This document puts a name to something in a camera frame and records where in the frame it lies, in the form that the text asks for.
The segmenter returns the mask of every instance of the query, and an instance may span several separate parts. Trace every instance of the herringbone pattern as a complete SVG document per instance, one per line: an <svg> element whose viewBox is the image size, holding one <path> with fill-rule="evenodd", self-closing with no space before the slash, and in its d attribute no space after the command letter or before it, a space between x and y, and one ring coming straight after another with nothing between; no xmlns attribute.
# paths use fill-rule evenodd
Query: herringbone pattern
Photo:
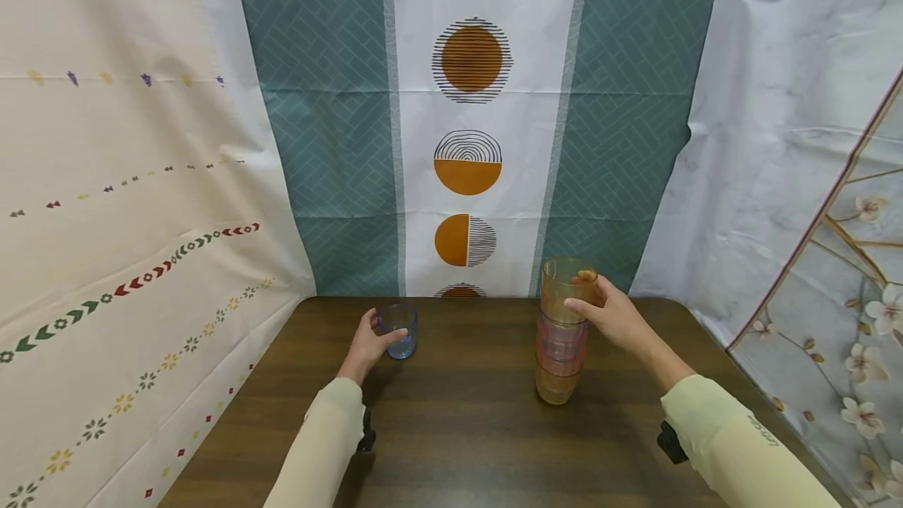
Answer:
<svg viewBox="0 0 903 508"><path fill-rule="evenodd" d="M586 0L544 258L640 264L687 116L713 0Z"/></svg>
<svg viewBox="0 0 903 508"><path fill-rule="evenodd" d="M242 0L321 295L398 293L383 0Z"/></svg>

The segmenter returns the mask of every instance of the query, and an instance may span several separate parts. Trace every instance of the hand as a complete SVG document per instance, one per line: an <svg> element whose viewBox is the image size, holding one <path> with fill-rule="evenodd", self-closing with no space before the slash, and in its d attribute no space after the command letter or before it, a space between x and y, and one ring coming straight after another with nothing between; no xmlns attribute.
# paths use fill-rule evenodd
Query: hand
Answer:
<svg viewBox="0 0 903 508"><path fill-rule="evenodd" d="M580 271L584 280L592 280L592 271ZM631 354L642 354L660 341L658 334L640 316L628 296L620 292L606 277L596 276L590 301L567 299L564 305L594 323L596 328L616 346Z"/></svg>
<svg viewBox="0 0 903 508"><path fill-rule="evenodd" d="M370 308L361 317L361 323L357 325L354 339L351 340L351 348L348 356L339 369L338 377L352 379L358 386L364 382L367 373L376 365L376 362L386 353L386 349L392 343L398 343L408 336L408 329L394 330L384 336L377 336L376 309Z"/></svg>

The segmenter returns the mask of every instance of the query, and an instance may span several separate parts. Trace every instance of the left hand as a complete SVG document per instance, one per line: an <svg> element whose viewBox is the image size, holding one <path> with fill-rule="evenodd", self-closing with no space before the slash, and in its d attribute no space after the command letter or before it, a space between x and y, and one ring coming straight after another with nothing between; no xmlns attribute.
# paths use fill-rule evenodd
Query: left hand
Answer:
<svg viewBox="0 0 903 508"><path fill-rule="evenodd" d="M378 328L376 309L370 308L361 317L361 323L357 325L354 339L351 340L351 348L341 365L338 377L352 379L360 386L373 365L376 365L376 362L386 353L386 349L392 343L398 343L408 336L406 328L394 330L384 336L377 336L376 328Z"/></svg>

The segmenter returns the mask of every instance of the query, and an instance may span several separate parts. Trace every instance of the tabletop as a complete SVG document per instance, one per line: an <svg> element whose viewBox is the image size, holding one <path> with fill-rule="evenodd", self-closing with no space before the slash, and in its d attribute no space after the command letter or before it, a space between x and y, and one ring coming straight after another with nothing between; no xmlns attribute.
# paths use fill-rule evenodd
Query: tabletop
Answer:
<svg viewBox="0 0 903 508"><path fill-rule="evenodd" d="M389 301L302 302L161 506L261 507L361 315ZM418 311L416 352L383 357L364 382L378 437L373 452L351 459L336 507L724 506L689 463L674 466L658 448L658 388L595 330L577 390L566 405L550 406L534 385L536 300L406 301ZM838 495L682 306L636 304L687 363L752 409Z"/></svg>

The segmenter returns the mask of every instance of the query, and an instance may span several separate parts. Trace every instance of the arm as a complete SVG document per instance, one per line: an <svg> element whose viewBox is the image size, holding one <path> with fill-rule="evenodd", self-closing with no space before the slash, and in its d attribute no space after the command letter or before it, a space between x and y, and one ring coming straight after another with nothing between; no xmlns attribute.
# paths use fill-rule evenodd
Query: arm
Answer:
<svg viewBox="0 0 903 508"><path fill-rule="evenodd" d="M691 465L728 506L840 508L752 412L717 383L696 375L605 277L596 279L592 303L564 304L646 367L665 393L665 417Z"/></svg>
<svg viewBox="0 0 903 508"><path fill-rule="evenodd" d="M392 343L408 330L374 333L376 311L361 318L339 373L314 399L285 456L277 483L263 508L329 508L357 443L364 436L361 384Z"/></svg>

